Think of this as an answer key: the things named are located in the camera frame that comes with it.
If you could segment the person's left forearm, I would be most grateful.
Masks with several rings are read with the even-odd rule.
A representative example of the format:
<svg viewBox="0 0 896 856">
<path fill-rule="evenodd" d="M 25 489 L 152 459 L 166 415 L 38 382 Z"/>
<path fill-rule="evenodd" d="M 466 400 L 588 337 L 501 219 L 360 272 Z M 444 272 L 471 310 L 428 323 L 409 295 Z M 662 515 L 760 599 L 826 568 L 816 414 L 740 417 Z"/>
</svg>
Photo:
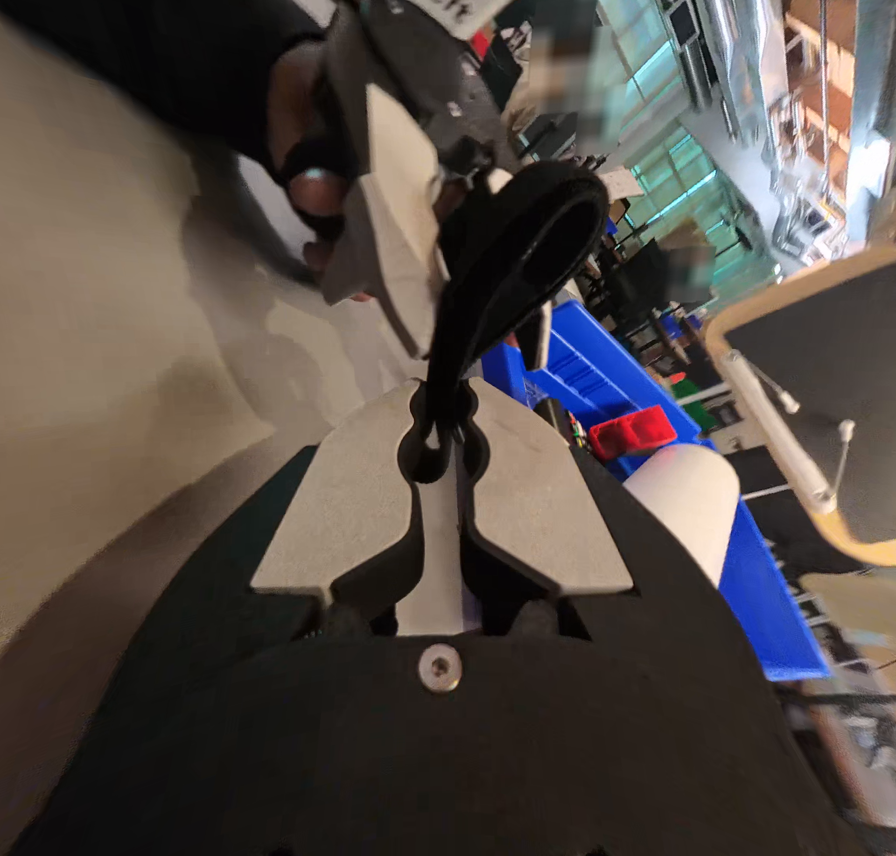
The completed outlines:
<svg viewBox="0 0 896 856">
<path fill-rule="evenodd" d="M 322 28 L 294 0 L 1 0 L 2 13 L 126 92 L 164 122 L 272 175 L 271 72 Z"/>
</svg>

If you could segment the blue plastic bin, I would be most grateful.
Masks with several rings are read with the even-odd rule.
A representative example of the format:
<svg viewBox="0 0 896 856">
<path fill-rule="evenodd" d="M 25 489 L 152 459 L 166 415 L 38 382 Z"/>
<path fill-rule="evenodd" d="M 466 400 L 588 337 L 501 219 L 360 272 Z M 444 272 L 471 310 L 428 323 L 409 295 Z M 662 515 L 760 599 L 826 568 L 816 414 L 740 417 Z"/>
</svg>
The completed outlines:
<svg viewBox="0 0 896 856">
<path fill-rule="evenodd" d="M 525 407 L 541 393 L 558 400 L 585 428 L 658 405 L 675 444 L 696 444 L 700 427 L 579 302 L 554 310 L 545 369 L 525 369 L 519 350 L 499 343 L 480 360 L 488 383 Z M 735 512 L 721 594 L 743 626 L 772 682 L 829 678 L 813 636 L 744 501 Z"/>
</svg>

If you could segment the white plastic bottle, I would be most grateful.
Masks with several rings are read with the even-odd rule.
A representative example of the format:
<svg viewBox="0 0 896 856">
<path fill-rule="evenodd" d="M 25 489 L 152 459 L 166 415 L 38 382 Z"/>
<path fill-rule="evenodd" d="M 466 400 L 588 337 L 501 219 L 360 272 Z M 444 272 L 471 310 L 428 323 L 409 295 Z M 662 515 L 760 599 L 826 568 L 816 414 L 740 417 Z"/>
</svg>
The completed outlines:
<svg viewBox="0 0 896 856">
<path fill-rule="evenodd" d="M 728 461 L 708 447 L 670 444 L 658 449 L 624 482 L 719 588 L 740 500 Z"/>
</svg>

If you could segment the red hollow plastic block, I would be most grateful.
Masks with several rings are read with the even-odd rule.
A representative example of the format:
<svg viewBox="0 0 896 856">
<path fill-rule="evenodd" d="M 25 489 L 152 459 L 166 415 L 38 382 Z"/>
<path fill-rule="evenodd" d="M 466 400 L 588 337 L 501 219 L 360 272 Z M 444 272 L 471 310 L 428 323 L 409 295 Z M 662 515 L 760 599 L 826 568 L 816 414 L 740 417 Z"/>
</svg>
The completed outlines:
<svg viewBox="0 0 896 856">
<path fill-rule="evenodd" d="M 678 434 L 659 405 L 623 414 L 592 426 L 588 444 L 601 463 L 649 455 L 673 443 Z"/>
</svg>

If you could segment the silver ventilation duct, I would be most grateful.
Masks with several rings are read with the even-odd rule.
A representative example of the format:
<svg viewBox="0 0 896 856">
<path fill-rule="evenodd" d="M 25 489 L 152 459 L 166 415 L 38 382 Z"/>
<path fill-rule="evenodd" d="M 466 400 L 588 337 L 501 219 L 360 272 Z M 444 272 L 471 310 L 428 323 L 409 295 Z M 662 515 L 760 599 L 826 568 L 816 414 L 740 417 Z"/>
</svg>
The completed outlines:
<svg viewBox="0 0 896 856">
<path fill-rule="evenodd" d="M 656 0 L 693 108 L 721 109 L 729 138 L 770 146 L 787 94 L 781 0 Z"/>
</svg>

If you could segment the white bar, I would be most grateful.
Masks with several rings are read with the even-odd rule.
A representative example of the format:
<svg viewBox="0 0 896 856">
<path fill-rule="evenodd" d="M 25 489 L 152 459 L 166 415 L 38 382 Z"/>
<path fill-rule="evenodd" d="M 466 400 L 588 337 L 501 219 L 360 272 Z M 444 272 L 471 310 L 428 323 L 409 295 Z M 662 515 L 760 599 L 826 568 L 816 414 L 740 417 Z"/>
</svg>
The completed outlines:
<svg viewBox="0 0 896 856">
<path fill-rule="evenodd" d="M 721 359 L 721 374 L 741 407 L 762 433 L 772 459 L 790 488 L 813 514 L 832 514 L 837 507 L 834 485 L 823 474 L 790 428 L 800 402 L 786 388 L 735 349 Z"/>
</svg>

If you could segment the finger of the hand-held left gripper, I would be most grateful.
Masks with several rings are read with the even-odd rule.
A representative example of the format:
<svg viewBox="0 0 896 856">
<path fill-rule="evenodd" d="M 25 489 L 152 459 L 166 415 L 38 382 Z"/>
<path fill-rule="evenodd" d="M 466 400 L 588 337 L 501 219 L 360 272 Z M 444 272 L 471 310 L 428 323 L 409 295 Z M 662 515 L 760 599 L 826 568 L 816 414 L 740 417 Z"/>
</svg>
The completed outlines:
<svg viewBox="0 0 896 856">
<path fill-rule="evenodd" d="M 546 367 L 552 323 L 553 302 L 545 302 L 520 325 L 520 352 L 526 370 Z"/>
<path fill-rule="evenodd" d="M 365 206 L 374 242 L 367 284 L 409 357 L 430 354 L 446 276 L 434 201 L 442 184 L 437 151 L 398 99 L 366 88 L 369 170 Z"/>
</svg>

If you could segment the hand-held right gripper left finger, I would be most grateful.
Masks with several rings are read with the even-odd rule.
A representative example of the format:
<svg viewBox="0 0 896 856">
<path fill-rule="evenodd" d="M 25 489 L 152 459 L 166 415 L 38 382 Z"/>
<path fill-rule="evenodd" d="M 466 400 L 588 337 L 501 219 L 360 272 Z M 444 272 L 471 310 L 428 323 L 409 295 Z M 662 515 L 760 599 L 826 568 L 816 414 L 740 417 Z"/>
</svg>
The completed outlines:
<svg viewBox="0 0 896 856">
<path fill-rule="evenodd" d="M 346 416 L 317 447 L 251 580 L 256 593 L 387 611 L 421 579 L 420 491 L 403 462 L 419 454 L 409 379 Z"/>
</svg>

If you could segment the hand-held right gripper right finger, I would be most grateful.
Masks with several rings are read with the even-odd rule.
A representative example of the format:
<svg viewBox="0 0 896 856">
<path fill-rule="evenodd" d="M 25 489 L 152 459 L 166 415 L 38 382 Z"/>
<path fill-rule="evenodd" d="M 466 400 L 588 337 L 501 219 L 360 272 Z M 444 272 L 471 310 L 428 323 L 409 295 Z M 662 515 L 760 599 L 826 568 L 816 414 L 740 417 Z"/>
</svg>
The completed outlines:
<svg viewBox="0 0 896 856">
<path fill-rule="evenodd" d="M 482 378 L 466 382 L 469 536 L 550 598 L 624 593 L 633 578 L 566 439 Z"/>
</svg>

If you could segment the person's left hand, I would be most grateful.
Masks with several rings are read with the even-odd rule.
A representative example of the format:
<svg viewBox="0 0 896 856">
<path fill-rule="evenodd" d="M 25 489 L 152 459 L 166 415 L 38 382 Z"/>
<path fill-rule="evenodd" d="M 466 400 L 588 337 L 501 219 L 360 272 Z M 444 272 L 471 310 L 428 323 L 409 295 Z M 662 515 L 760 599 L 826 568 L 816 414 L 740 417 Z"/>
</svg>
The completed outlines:
<svg viewBox="0 0 896 856">
<path fill-rule="evenodd" d="M 309 140 L 320 120 L 316 95 L 323 44 L 305 40 L 273 64 L 266 98 L 266 143 L 279 176 L 298 145 Z M 340 219 L 348 182 L 327 168 L 310 168 L 289 179 L 287 200 L 297 214 Z"/>
</svg>

